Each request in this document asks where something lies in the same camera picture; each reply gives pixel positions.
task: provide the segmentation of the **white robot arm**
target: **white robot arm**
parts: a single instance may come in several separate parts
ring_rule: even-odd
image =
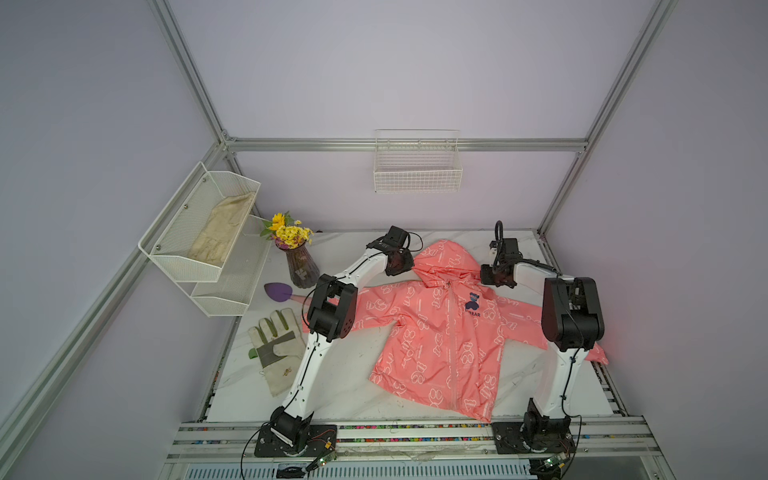
[[[409,243],[408,232],[390,227],[384,237],[369,243],[363,255],[349,268],[335,276],[319,278],[307,312],[310,337],[306,351],[288,396],[273,412],[269,430],[261,437],[265,442],[278,439],[280,449],[289,455],[304,450],[314,410],[313,385],[323,360],[334,345],[333,340],[344,338],[352,329],[358,287],[362,288],[379,273],[398,275],[413,268],[413,257],[407,248]],[[338,303],[328,301],[335,297],[338,297]]]
[[[495,233],[491,242],[495,258],[492,265],[481,266],[481,282],[510,288],[523,285],[542,296],[541,329],[550,343],[520,433],[528,450],[543,452],[545,445],[569,438],[573,379],[604,332],[598,289],[591,278],[563,275],[523,258],[517,239],[504,238],[502,222],[496,222]]]

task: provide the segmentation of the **purple spatula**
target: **purple spatula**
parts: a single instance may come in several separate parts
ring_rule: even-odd
[[[264,291],[266,295],[276,302],[287,302],[288,300],[295,300],[299,303],[304,302],[304,296],[293,295],[293,288],[287,283],[273,282],[265,283]],[[312,297],[306,300],[307,305],[312,302]]]

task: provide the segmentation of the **white wire basket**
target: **white wire basket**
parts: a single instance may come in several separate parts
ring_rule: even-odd
[[[373,187],[379,194],[458,192],[458,130],[377,130]]]
[[[190,298],[208,316],[242,316],[248,310],[270,245],[268,237],[260,237],[263,224],[249,215],[242,237],[235,243],[230,259],[224,264],[219,281],[198,283]]]
[[[258,192],[260,183],[228,171],[208,171],[204,165],[203,176],[199,179],[194,189],[184,201],[184,205],[176,212],[173,220],[150,251],[144,250],[142,245],[145,239],[139,242],[139,248],[160,267],[174,282],[217,282],[232,254],[232,250],[240,237],[243,225],[247,217],[237,225],[232,232],[233,238],[228,250],[221,255],[219,264],[205,263],[189,258],[189,252],[194,241],[205,228],[213,208],[225,197],[253,192],[253,198],[247,205],[247,211],[253,209],[256,202],[255,193]]]

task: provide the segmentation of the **white glove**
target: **white glove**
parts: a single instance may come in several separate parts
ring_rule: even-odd
[[[250,327],[248,335],[272,396],[288,390],[296,378],[306,348],[293,310],[275,310],[269,319],[259,320],[259,326]]]

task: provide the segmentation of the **flower vase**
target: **flower vase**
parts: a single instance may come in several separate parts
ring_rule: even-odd
[[[286,253],[288,259],[288,271],[290,272],[290,281],[299,288],[311,288],[317,284],[320,278],[320,269],[317,263],[306,249],[306,243],[302,243],[296,248],[285,249],[278,245]]]

